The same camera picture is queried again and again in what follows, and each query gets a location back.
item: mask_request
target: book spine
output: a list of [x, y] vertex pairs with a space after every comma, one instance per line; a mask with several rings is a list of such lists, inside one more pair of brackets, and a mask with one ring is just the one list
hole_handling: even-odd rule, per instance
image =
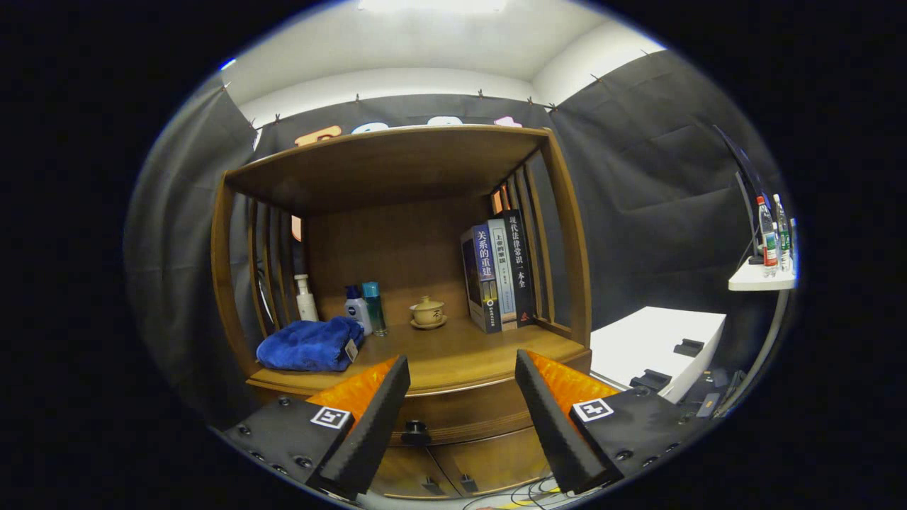
[[513, 297], [513, 273], [507, 249], [507, 225], [501, 218], [488, 220], [492, 236], [495, 276], [498, 280], [498, 306], [501, 310], [501, 329], [516, 329], [516, 302]]
[[484, 329], [486, 333], [496, 333], [501, 330], [501, 312], [498, 308], [498, 285], [495, 278], [491, 234], [488, 231], [488, 225], [482, 224], [473, 227], [473, 236], [475, 237], [475, 263], [479, 269], [479, 288], [482, 293]]
[[526, 233], [519, 210], [505, 211], [503, 219], [507, 227], [510, 249], [511, 273], [513, 275], [513, 298], [516, 302], [517, 327], [534, 323], [535, 301], [532, 298], [532, 273], [529, 265], [529, 250]]

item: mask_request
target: lotion bottle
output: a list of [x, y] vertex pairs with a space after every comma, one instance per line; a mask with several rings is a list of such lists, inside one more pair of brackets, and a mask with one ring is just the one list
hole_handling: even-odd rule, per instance
[[359, 293], [358, 286], [346, 286], [346, 303], [344, 303], [344, 308], [346, 308], [347, 317], [362, 324], [362, 327], [365, 330], [362, 334], [364, 337], [372, 334], [372, 321], [368, 318], [368, 306], [366, 305], [366, 301], [362, 299], [362, 294]]
[[299, 318], [302, 320], [318, 321], [318, 312], [315, 310], [315, 296], [308, 291], [308, 275], [298, 274], [293, 278], [299, 286], [299, 295], [296, 296], [296, 307], [299, 309]]

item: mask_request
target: black foam pad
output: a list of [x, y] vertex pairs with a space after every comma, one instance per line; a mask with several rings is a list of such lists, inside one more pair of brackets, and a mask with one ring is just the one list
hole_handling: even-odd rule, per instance
[[330, 488], [354, 495], [364, 494], [372, 485], [409, 383], [409, 363], [401, 356], [387, 372], [356, 428], [321, 469], [320, 475], [331, 482]]
[[577, 434], [523, 349], [516, 353], [515, 376], [539, 436], [541, 449], [562, 492], [578, 494], [622, 478], [620, 471], [607, 459], [602, 463]]

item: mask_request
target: ceiling light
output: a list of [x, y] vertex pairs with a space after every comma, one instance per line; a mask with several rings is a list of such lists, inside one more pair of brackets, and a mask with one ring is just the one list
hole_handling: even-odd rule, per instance
[[480, 14], [503, 10], [507, 0], [359, 0], [359, 10], [391, 12], [402, 9], [437, 9], [450, 13]]

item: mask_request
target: white ceiling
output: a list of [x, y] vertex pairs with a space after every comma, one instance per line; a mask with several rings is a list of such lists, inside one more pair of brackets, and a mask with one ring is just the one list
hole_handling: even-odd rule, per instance
[[338, 3], [294, 20], [222, 72], [243, 104], [297, 83], [382, 68], [461, 69], [530, 82], [551, 58], [611, 18], [568, 0], [508, 0], [499, 13], [393, 13]]

